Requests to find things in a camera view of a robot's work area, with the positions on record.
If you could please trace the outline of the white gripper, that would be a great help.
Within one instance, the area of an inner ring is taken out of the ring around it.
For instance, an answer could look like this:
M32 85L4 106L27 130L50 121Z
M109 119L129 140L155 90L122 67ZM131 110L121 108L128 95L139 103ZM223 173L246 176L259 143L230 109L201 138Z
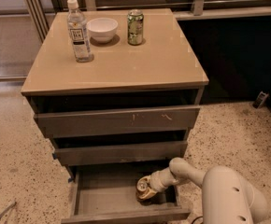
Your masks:
M172 174L169 168L165 168L161 171L156 171L151 175L146 175L141 178L141 182L150 183L151 189L137 190L136 199L139 202L145 202L157 194L157 192L163 192L168 187L174 186L179 183L179 180Z

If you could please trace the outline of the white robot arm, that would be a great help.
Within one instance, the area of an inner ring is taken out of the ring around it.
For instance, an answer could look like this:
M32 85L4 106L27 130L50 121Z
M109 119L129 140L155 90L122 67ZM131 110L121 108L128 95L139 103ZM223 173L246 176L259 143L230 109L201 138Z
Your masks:
M202 190L204 224L257 224L267 217L266 198L240 173L226 166L204 172L182 158L174 158L163 170L141 177L136 197L146 201L186 180Z

